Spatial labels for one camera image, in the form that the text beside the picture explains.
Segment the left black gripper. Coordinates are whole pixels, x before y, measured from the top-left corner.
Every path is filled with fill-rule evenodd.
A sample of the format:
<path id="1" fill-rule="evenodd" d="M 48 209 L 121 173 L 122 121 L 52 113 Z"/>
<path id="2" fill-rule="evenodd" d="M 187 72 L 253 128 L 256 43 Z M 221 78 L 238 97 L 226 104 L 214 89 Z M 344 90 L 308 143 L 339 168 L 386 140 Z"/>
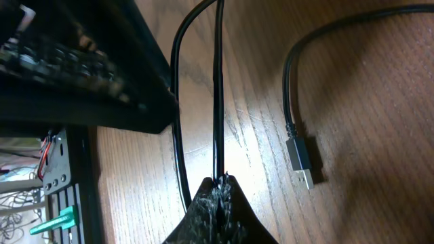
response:
<path id="1" fill-rule="evenodd" d="M 135 1 L 1 2 L 1 133 L 67 125 L 158 134 L 170 66 Z"/>

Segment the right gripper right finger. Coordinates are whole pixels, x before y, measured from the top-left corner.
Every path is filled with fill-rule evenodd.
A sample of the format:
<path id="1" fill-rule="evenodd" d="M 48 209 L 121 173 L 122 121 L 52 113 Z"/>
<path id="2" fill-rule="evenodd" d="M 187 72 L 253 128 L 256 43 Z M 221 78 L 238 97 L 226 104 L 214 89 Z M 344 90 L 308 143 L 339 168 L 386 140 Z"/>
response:
<path id="1" fill-rule="evenodd" d="M 228 174 L 221 176 L 218 189 L 221 190 L 218 202 L 219 243 L 277 243 L 257 218 L 234 176 Z"/>

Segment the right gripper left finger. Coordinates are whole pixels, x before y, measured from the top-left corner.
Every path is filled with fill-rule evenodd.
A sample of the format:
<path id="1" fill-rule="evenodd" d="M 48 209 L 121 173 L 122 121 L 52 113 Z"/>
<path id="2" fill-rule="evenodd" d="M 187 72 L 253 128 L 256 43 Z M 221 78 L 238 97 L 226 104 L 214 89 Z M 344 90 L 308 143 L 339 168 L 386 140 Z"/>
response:
<path id="1" fill-rule="evenodd" d="M 163 243 L 213 243 L 216 240 L 214 182 L 203 179 L 183 219 Z"/>

